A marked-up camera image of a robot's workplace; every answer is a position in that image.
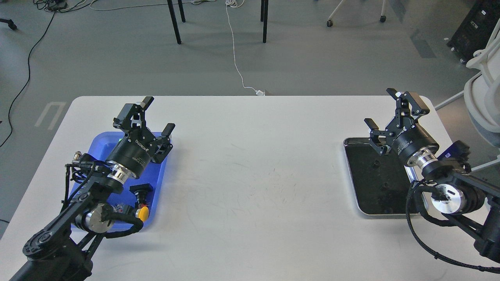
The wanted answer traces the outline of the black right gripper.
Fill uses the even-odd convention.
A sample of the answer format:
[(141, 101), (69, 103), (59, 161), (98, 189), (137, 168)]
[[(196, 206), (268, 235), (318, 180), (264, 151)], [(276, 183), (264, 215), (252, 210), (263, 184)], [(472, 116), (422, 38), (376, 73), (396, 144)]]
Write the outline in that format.
[(400, 92), (394, 88), (387, 88), (386, 92), (396, 102), (395, 117), (385, 130), (379, 130), (373, 119), (364, 119), (370, 129), (368, 143), (379, 155), (395, 151), (405, 166), (415, 166), (421, 155), (435, 154), (439, 150), (439, 144), (418, 123), (430, 109), (414, 92)]

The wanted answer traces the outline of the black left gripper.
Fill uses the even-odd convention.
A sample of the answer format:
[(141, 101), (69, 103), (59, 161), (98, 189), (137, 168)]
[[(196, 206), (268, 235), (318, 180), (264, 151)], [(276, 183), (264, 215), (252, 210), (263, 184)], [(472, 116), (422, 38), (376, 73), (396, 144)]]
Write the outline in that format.
[(171, 151), (170, 137), (175, 124), (168, 123), (160, 136), (146, 126), (145, 111), (154, 99), (146, 96), (141, 103), (126, 103), (114, 118), (113, 127), (120, 129), (124, 137), (106, 158), (108, 164), (120, 164), (133, 175), (141, 175), (148, 163), (161, 164)]

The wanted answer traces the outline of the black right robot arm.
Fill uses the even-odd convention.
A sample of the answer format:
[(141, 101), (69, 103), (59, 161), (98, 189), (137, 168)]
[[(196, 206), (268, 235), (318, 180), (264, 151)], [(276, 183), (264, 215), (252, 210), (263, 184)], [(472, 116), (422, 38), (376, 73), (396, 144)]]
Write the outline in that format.
[(499, 187), (472, 176), (464, 158), (437, 158), (439, 144), (418, 123), (430, 112), (416, 93), (387, 88), (395, 100), (395, 116), (380, 130), (372, 119), (364, 122), (370, 129), (368, 143), (379, 154), (394, 151), (406, 167), (418, 167), (422, 179), (415, 180), (406, 196), (405, 216), (418, 244), (435, 259), (459, 267), (498, 274), (498, 267), (461, 263), (426, 245), (414, 231), (409, 214), (413, 200), (417, 212), (428, 222), (441, 227), (458, 227), (471, 236), (483, 257), (499, 262)]

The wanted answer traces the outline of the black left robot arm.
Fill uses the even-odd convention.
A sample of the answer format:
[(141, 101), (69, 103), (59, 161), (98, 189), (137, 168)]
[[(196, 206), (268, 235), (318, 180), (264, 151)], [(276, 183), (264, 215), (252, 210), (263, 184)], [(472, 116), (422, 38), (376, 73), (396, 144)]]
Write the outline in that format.
[(172, 150), (168, 123), (159, 136), (146, 126), (145, 112), (154, 101), (127, 103), (113, 126), (124, 137), (104, 160), (75, 152), (66, 164), (65, 196), (59, 215), (23, 246), (27, 262), (12, 281), (83, 281), (91, 275), (92, 257), (104, 238), (121, 238), (139, 232), (149, 217), (149, 183), (132, 185), (133, 206), (114, 207), (111, 194), (121, 194), (129, 178), (138, 179), (150, 163), (161, 164)]

